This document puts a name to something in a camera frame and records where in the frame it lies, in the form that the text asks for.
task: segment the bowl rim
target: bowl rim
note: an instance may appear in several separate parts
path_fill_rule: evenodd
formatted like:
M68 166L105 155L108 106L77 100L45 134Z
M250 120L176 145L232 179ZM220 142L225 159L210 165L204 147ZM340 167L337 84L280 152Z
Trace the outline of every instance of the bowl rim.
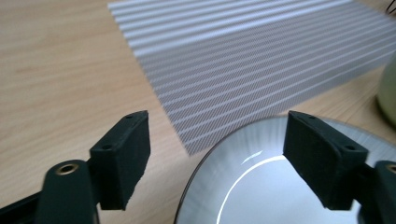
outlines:
M337 123L337 124L349 126L350 128L354 128L354 129L356 129L357 131L359 131L359 132L361 132L361 133L365 133L365 134L367 134L367 135L371 135L373 138L375 138L375 139L377 139L377 140L380 140L380 141L382 141L382 142L384 142L384 143L386 143L386 144L388 144L388 145L391 145L391 146L393 146L393 147L396 148L396 146L393 145L393 144L392 144L391 142L389 142L388 140L383 139L383 138L377 136L376 134L370 133L369 131L366 131L366 130L364 130L363 128L357 127L357 126L355 126L355 125L353 125L353 124L349 124L349 123L346 123L346 122L343 122L343 121L340 121L340 120L336 120L336 119L325 118L325 117L322 117L322 116L316 116L316 115L313 115L313 116L315 116L315 117L317 117L317 118L319 118L319 119L322 119L323 121L329 121L329 122L333 122L333 123ZM264 120L268 120L268 119L287 119L287 118L288 118L288 115L274 115L274 116L270 116L270 117L267 117L267 118L264 118L264 119L256 119L256 120L253 120L253 121L251 121L251 122L249 122L249 123L247 123L247 124L242 125L241 127L237 128L237 129L233 130L232 132L228 133L227 135L225 135L224 137L222 137L212 148L210 148L210 149L206 152L206 154L204 155L204 157L200 160L200 162L198 163L198 165L195 167L194 171L192 172L192 174L191 174L191 176L190 176L190 178L189 178L189 181L187 182L186 187L185 187L184 190L183 190L183 193L182 193L182 195L181 195L181 197L180 197L180 200L179 200L179 203L178 203L178 205L177 205L177 211L176 211L176 214L175 214L174 224L177 224L177 222L178 222L178 217L179 217L179 214L180 214L181 206L182 206L182 204L184 203L184 199L185 199L186 196L187 196L187 192L188 192L188 190L189 190L189 188L190 188L190 186L191 186L192 180L195 178L196 174L197 174L198 171L201 169L201 167L202 167L203 164L205 163L206 159L212 154L212 152L213 152L214 150L216 150L216 148L218 148L218 146L219 146L222 142L224 142L228 137L230 137L230 136L233 135L234 133L236 133L236 132L238 132L238 131L240 131L240 130L242 130L242 129L246 128L247 126L252 125L252 124L254 124L254 123L257 123L257 122L260 122L260 121L264 121Z

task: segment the white bowl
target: white bowl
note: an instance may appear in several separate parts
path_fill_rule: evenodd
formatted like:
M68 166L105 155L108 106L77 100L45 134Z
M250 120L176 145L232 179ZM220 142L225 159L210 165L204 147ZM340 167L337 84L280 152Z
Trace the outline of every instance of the white bowl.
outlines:
M368 148L368 164L396 161L396 146L357 128L325 121ZM286 124L286 117L257 121L213 147L194 171L175 223L357 223L358 203L351 211L323 208L282 156Z

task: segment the striped paper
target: striped paper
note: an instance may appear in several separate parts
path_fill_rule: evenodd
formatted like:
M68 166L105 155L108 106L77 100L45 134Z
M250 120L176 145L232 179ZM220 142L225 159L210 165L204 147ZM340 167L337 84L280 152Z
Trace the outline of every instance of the striped paper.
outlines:
M396 47L395 20L349 0L108 7L190 154L386 63Z

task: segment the table surface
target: table surface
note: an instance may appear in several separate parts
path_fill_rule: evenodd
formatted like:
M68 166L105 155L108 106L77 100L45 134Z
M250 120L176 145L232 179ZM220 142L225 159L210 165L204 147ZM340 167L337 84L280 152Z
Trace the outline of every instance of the table surface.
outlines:
M361 0L385 10L388 0ZM87 160L121 117L148 110L151 156L127 210L102 223L172 223L194 168L106 8L107 1L2 1L0 207L41 189L47 170ZM358 126L396 144L375 105L384 66L292 108Z

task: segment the brass screw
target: brass screw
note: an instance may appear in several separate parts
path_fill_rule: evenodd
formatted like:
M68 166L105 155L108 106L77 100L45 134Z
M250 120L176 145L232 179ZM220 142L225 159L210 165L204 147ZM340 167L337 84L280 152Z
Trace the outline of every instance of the brass screw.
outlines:
M69 175L78 169L78 165L74 163L66 164L56 170L57 175Z
M396 165L390 164L390 165L388 165L387 167L388 167L388 169L389 169L391 172L393 172L394 174L396 174Z

